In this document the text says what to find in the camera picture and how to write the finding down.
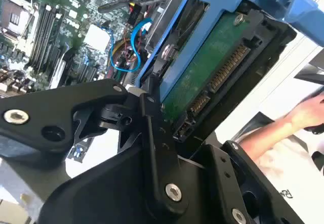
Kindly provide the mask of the person's bare hand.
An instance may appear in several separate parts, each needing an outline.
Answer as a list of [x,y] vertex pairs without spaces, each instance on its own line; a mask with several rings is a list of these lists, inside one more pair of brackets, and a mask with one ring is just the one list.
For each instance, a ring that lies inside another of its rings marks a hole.
[[294,130],[323,124],[323,94],[298,104],[289,119]]

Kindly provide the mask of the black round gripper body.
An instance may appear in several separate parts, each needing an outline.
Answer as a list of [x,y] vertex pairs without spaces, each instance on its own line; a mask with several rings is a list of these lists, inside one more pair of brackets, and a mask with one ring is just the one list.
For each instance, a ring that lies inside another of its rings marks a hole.
[[179,218],[149,212],[142,150],[134,147],[60,185],[43,205],[38,223],[216,223],[205,169],[179,158],[189,204]]

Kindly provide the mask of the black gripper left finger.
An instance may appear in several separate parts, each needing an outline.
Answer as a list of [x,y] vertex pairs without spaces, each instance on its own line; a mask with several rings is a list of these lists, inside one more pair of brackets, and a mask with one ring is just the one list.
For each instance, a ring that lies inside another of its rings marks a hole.
[[150,212],[181,216],[188,200],[157,92],[104,79],[1,99],[1,157],[33,169],[57,168],[74,144],[108,129],[142,139]]

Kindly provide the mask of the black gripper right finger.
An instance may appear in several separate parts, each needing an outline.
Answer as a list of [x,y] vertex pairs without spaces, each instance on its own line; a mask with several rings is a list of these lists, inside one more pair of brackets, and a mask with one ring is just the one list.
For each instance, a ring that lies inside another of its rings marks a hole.
[[208,175],[208,200],[221,223],[302,223],[273,184],[233,141],[203,144],[191,157]]

